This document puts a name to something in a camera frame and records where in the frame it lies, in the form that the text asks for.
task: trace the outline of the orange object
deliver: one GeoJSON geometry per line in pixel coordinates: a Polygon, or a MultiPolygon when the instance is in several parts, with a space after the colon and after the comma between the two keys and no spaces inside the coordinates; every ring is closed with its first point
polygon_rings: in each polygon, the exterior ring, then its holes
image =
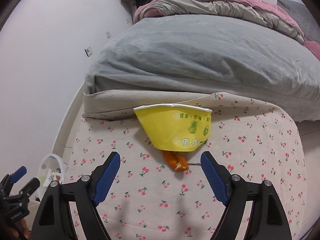
{"type": "Polygon", "coordinates": [[[178,152],[162,151],[163,158],[167,161],[171,169],[181,172],[189,168],[186,158],[178,152]]]}

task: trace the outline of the gray pillow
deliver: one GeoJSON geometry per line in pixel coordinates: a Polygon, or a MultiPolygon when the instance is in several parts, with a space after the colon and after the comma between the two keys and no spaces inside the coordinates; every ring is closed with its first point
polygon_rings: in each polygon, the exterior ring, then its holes
{"type": "Polygon", "coordinates": [[[305,5],[291,0],[277,0],[277,5],[297,22],[304,33],[305,41],[320,43],[320,28],[305,5]]]}

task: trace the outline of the bowl rim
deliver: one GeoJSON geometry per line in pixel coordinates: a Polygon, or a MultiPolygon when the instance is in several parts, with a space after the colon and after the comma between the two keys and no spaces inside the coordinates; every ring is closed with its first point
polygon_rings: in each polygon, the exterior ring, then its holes
{"type": "Polygon", "coordinates": [[[133,110],[139,111],[139,110],[153,108],[153,107],[159,107],[159,106],[190,108],[190,109],[194,109],[194,110],[200,110],[200,111],[212,113],[212,110],[208,109],[208,108],[202,108],[199,106],[189,106],[189,105],[183,105],[183,104],[154,104],[154,105],[148,105],[148,106],[138,106],[138,107],[135,107],[133,110]]]}

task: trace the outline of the cherry print tablecloth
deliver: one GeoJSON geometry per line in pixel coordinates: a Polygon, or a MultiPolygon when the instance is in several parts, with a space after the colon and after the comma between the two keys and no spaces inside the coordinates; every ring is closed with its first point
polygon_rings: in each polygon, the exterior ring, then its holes
{"type": "MultiPolygon", "coordinates": [[[[299,132],[282,109],[270,103],[216,93],[188,105],[212,112],[212,132],[196,151],[186,153],[199,163],[209,150],[218,163],[247,181],[274,184],[293,239],[299,239],[307,191],[306,169],[299,132]]],[[[135,118],[109,122],[82,120],[67,180],[91,174],[111,151],[121,155],[121,166],[99,214],[112,239],[208,240],[224,206],[218,202],[200,166],[183,173],[168,168],[135,118]]],[[[251,205],[247,204],[237,239],[243,239],[251,205]]],[[[79,239],[85,239],[76,205],[71,204],[79,239]]]]}

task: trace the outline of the yellow paper bowl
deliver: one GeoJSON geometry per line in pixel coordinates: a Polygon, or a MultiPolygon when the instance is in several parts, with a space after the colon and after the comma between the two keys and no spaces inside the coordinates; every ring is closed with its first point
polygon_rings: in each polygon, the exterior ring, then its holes
{"type": "Polygon", "coordinates": [[[133,110],[153,146],[159,150],[192,152],[210,136],[210,109],[156,104],[133,110]]]}

